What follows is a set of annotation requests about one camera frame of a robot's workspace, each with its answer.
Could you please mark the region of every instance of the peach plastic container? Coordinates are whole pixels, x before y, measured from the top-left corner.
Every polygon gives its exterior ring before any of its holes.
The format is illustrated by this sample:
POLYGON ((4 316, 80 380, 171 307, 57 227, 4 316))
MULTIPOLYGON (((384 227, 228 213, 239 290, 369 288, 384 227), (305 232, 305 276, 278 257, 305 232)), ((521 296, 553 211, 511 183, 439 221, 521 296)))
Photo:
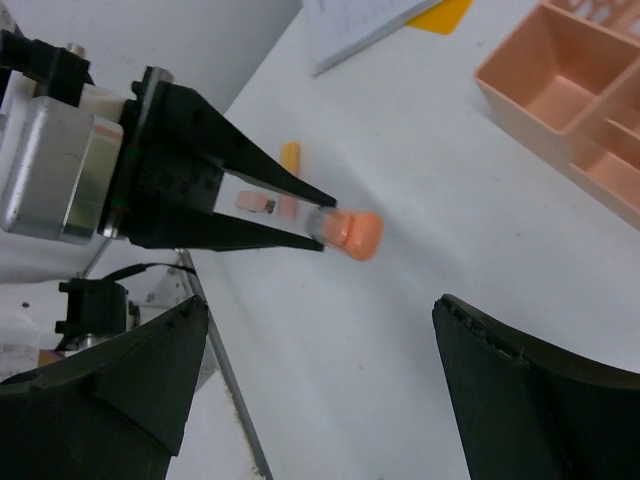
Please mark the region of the peach plastic container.
POLYGON ((540 3, 478 68, 500 126, 640 230, 640 1, 540 3))

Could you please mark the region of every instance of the white book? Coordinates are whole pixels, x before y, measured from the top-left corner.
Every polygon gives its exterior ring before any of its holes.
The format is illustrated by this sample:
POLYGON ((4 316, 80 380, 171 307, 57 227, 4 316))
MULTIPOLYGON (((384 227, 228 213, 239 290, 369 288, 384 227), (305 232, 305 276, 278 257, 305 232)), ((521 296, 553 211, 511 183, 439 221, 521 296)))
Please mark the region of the white book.
POLYGON ((303 0, 316 74, 443 0, 303 0))

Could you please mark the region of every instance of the orange cap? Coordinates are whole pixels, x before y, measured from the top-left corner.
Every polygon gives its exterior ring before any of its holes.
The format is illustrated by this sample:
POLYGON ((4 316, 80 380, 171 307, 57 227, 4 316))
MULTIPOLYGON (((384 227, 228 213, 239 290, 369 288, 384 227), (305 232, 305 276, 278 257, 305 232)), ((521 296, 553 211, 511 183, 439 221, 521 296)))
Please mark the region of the orange cap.
POLYGON ((374 212, 336 210, 325 218, 322 236, 354 260, 365 261, 378 249, 384 222, 374 212))

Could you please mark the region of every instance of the silver metal block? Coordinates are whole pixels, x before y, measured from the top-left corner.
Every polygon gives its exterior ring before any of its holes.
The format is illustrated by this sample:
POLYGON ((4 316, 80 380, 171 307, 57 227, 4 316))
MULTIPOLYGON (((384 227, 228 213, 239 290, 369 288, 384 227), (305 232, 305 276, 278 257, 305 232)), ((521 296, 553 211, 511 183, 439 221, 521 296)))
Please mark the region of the silver metal block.
POLYGON ((98 227, 122 127, 49 97, 29 102, 0 204, 0 227, 86 244, 98 227))

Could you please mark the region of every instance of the small bottle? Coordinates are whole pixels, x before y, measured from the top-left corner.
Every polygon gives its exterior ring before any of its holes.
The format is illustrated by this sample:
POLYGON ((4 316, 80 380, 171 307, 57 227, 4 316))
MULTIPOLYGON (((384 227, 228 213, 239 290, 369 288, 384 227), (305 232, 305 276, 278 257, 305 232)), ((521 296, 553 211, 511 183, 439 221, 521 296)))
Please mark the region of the small bottle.
POLYGON ((375 255, 383 232, 384 222, 374 212, 319 208, 307 220, 307 233, 314 240, 358 261, 375 255))

